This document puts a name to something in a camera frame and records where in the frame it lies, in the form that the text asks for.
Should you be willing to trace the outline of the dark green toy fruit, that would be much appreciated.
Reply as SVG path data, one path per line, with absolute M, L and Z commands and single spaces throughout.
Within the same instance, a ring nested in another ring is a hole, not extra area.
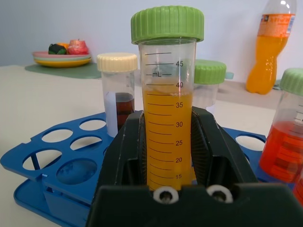
M 50 46 L 48 48 L 48 54 L 65 55 L 65 54 L 67 54 L 67 50 L 62 45 L 50 44 Z

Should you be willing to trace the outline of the blue test tube rack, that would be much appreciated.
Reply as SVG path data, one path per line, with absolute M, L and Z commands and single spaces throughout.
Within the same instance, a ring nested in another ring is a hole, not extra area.
M 63 227 L 299 227 L 303 208 L 281 183 L 198 185 L 151 190 L 146 185 L 98 186 L 106 149 L 114 138 L 106 127 L 81 126 L 105 120 L 103 113 L 56 125 L 5 153 L 0 163 L 26 181 L 14 192 L 17 204 Z M 48 132 L 70 130 L 59 142 Z M 251 167 L 255 152 L 241 149 Z

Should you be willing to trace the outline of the green placemat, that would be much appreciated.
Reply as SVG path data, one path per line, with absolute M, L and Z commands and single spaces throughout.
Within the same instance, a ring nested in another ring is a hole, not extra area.
M 73 68 L 50 68 L 33 64 L 25 67 L 26 71 L 61 76 L 74 79 L 98 79 L 101 73 L 98 71 L 96 63 L 88 63 L 83 66 Z

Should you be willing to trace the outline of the yellow liquid tube green cap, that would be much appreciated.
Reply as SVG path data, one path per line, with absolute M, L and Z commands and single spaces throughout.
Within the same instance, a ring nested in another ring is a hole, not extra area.
M 147 185 L 179 190 L 192 182 L 196 44 L 204 38 L 204 15 L 186 6 L 145 9 L 131 18 L 131 38 L 140 53 Z

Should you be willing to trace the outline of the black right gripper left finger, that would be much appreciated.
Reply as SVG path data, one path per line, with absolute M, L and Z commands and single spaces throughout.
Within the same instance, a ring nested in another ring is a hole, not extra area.
M 146 185 L 147 145 L 143 111 L 128 116 L 106 149 L 98 186 Z

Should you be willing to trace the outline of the brown liquid tube cream cap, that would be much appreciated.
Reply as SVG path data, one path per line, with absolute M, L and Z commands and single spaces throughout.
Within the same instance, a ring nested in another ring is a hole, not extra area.
M 97 56 L 97 67 L 101 72 L 107 133 L 114 138 L 135 110 L 134 73 L 138 60 L 133 53 L 104 53 Z

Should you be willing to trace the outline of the yellow plate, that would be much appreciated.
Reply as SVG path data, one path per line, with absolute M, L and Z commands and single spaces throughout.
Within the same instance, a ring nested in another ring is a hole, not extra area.
M 41 60 L 34 60 L 35 63 L 46 66 L 50 68 L 73 68 L 86 65 L 91 63 L 91 58 L 84 59 L 84 60 L 74 60 L 74 61 L 41 61 Z

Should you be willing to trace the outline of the light green plate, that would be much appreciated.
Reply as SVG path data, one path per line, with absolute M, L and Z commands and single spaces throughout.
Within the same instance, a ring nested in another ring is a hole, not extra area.
M 40 58 L 40 57 L 33 57 L 34 60 L 36 61 L 54 61 L 54 62 L 59 62 L 59 61 L 81 61 L 81 60 L 87 60 L 91 59 L 91 57 L 77 57 L 77 58 Z

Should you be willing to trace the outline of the orange soda plastic bottle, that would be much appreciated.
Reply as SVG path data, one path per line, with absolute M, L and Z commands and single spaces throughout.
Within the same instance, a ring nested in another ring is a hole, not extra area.
M 277 59 L 290 36 L 297 0 L 268 0 L 262 13 L 255 46 L 255 64 L 248 75 L 246 90 L 265 95 L 277 75 Z

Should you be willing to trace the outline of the red toy apple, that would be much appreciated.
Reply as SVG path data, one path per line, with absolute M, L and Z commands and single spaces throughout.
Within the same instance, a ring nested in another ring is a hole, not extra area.
M 89 49 L 84 40 L 70 40 L 67 51 L 70 55 L 86 55 L 89 54 Z

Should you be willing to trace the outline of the red liquid tube green cap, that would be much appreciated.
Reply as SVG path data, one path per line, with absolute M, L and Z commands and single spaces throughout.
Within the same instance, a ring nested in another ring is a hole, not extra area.
M 303 169 L 303 68 L 286 69 L 280 88 L 259 166 L 278 180 L 294 183 Z

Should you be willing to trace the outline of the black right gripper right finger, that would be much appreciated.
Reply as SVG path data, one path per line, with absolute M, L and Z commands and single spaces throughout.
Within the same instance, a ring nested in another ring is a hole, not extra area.
M 210 112 L 198 107 L 192 108 L 191 115 L 191 157 L 198 185 L 258 181 L 237 142 Z

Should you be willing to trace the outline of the pink plate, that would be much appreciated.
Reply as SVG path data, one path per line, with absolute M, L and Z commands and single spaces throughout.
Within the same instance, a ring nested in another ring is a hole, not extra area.
M 36 51 L 32 52 L 33 57 L 37 58 L 84 58 L 91 57 L 90 54 L 80 54 L 80 55 L 72 55 L 72 54 L 49 54 L 47 51 Z

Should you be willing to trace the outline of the empty tube green cap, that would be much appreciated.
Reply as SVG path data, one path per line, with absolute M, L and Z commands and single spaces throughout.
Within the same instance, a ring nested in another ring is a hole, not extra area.
M 226 65 L 219 61 L 196 60 L 193 106 L 214 113 L 215 102 L 226 76 Z

